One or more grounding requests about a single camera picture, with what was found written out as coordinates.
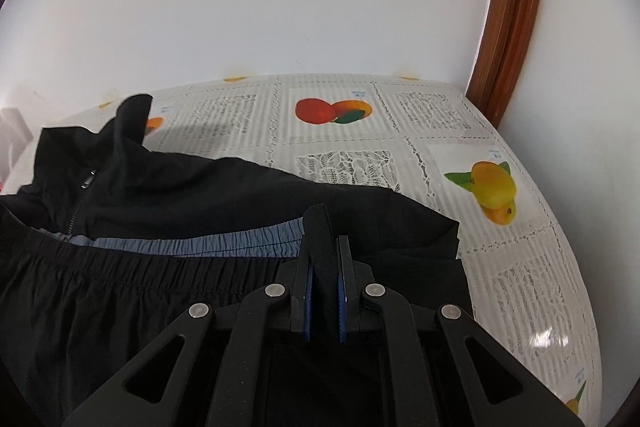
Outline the black white blue jacket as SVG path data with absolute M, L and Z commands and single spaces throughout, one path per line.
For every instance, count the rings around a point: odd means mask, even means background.
M 338 236 L 410 303 L 471 309 L 456 221 L 388 188 L 152 152 L 151 104 L 43 130 L 32 183 L 1 199 L 3 425 L 61 425 L 193 303 L 235 305 Z

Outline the fruit-print white tablecloth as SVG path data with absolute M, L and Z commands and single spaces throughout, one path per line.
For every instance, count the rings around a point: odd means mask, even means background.
M 600 421 L 596 324 L 570 243 L 497 130 L 454 86 L 371 75 L 274 75 L 154 93 L 150 150 L 235 156 L 316 182 L 382 186 L 460 225 L 477 322 L 588 426 Z M 506 165 L 515 218 L 490 221 L 450 180 Z

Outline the white plastic bag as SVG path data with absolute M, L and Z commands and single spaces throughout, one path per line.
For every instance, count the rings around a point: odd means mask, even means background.
M 1 194 L 15 194 L 32 182 L 41 130 L 55 121 L 55 106 L 25 86 L 1 100 Z

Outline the brown wooden door frame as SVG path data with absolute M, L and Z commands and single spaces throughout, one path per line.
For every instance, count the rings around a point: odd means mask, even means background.
M 511 101 L 526 59 L 540 0 L 489 0 L 465 96 L 495 127 Z

